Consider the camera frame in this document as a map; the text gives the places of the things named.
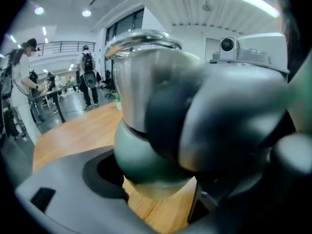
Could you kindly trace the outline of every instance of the metal rim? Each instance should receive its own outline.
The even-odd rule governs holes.
[[[166,32],[158,30],[136,30],[125,32],[112,39],[105,47],[107,58],[119,58],[118,52],[138,45],[157,45],[182,50],[182,44]]]

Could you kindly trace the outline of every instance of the black metal railing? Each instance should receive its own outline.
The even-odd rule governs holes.
[[[95,50],[95,42],[89,41],[53,41],[49,43],[39,43],[37,44],[38,50],[35,56],[52,55],[64,52],[80,52],[82,47],[87,45],[90,52]],[[5,58],[0,58],[0,66],[5,66],[8,62],[8,56],[10,53],[6,54]]]

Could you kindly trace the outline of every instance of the person's hand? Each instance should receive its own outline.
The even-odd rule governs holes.
[[[39,92],[42,92],[44,90],[44,87],[42,87],[41,85],[38,86],[38,89],[37,89]]]

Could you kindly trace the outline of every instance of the camera lens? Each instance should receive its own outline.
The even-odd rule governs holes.
[[[231,49],[233,49],[233,47],[234,47],[234,42],[231,39],[226,38],[221,42],[221,48],[224,51],[230,51]]]

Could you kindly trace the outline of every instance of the table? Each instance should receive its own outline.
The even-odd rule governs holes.
[[[122,112],[115,103],[93,109],[43,134],[34,150],[33,171],[48,162],[72,154],[112,145]],[[187,226],[196,187],[191,179],[178,193],[168,199],[142,197],[125,179],[123,188],[129,194],[129,207],[154,230],[166,234]]]
[[[72,87],[74,87],[74,86],[76,86],[76,85],[66,86],[66,87],[62,87],[62,88],[57,89],[57,90],[50,91],[50,92],[48,92],[48,93],[43,93],[43,94],[41,94],[40,96],[35,97],[35,98],[33,98],[33,99],[37,99],[37,98],[40,98],[40,97],[51,96],[51,97],[53,98],[53,101],[54,101],[56,107],[57,107],[59,117],[60,117],[62,123],[64,123],[64,122],[66,122],[66,120],[64,119],[64,116],[63,116],[63,114],[62,114],[62,112],[61,112],[61,110],[60,110],[60,107],[59,107],[58,92],[60,92],[60,91],[62,91],[62,90],[64,90],[64,89],[72,88]]]

